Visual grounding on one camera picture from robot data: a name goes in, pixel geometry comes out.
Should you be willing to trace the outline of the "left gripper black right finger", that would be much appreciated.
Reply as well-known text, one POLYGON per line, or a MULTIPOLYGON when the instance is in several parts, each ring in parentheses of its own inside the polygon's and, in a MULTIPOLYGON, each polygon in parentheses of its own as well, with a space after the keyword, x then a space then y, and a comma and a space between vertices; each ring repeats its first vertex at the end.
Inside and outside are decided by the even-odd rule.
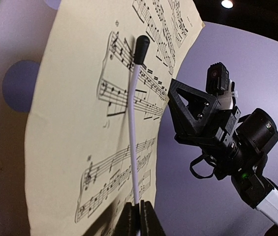
POLYGON ((150 201, 140 202, 140 234, 142 236, 166 236, 150 201))

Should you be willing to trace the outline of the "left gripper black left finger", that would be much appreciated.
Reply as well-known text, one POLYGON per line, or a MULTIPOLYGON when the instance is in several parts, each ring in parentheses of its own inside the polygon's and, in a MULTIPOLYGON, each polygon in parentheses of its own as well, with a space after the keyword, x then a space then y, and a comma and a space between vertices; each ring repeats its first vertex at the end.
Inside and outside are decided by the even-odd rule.
POLYGON ((120 217, 113 230, 112 236, 135 236, 136 235, 136 205, 131 202, 125 203, 120 217))

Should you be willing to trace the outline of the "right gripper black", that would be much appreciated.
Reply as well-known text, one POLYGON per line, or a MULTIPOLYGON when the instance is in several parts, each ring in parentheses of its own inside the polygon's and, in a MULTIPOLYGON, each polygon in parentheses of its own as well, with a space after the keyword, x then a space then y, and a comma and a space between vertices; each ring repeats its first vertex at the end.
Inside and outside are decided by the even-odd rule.
POLYGON ((225 152, 233 141, 241 112, 236 97, 221 101, 221 109, 216 109, 215 96, 173 79, 168 106, 176 133, 174 139, 179 144, 197 145, 206 152, 225 152), (206 123, 199 137, 196 123, 206 123))

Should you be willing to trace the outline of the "white perforated music stand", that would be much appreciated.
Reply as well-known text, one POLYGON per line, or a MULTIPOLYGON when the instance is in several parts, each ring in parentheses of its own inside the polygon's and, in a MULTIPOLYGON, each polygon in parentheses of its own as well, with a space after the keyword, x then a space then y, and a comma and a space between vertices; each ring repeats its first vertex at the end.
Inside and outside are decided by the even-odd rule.
POLYGON ((0 236, 31 236, 25 136, 60 2, 0 0, 0 236))

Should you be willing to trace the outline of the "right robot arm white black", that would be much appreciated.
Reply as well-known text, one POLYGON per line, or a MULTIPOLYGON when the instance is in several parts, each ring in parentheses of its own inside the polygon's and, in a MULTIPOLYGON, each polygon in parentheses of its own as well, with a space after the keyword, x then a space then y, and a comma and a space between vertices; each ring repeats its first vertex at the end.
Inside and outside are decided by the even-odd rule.
POLYGON ((231 177, 241 199, 260 211, 278 227, 278 186, 263 175, 268 153, 278 141, 273 119, 262 109, 242 116, 230 103, 225 108, 216 94, 209 94, 172 80, 168 106, 175 140, 201 148, 189 169, 201 176, 194 166, 205 161, 218 180, 231 177))

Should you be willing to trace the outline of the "yellow sheet music page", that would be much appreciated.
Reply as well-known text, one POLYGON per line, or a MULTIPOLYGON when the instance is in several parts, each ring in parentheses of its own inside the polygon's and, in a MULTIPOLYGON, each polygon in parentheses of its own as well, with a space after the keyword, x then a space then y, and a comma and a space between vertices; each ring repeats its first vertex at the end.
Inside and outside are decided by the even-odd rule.
POLYGON ((63 0, 25 136, 33 236, 109 236, 133 201, 127 117, 137 37, 150 45, 134 97, 138 189, 155 202, 170 82, 204 27, 191 0, 63 0))

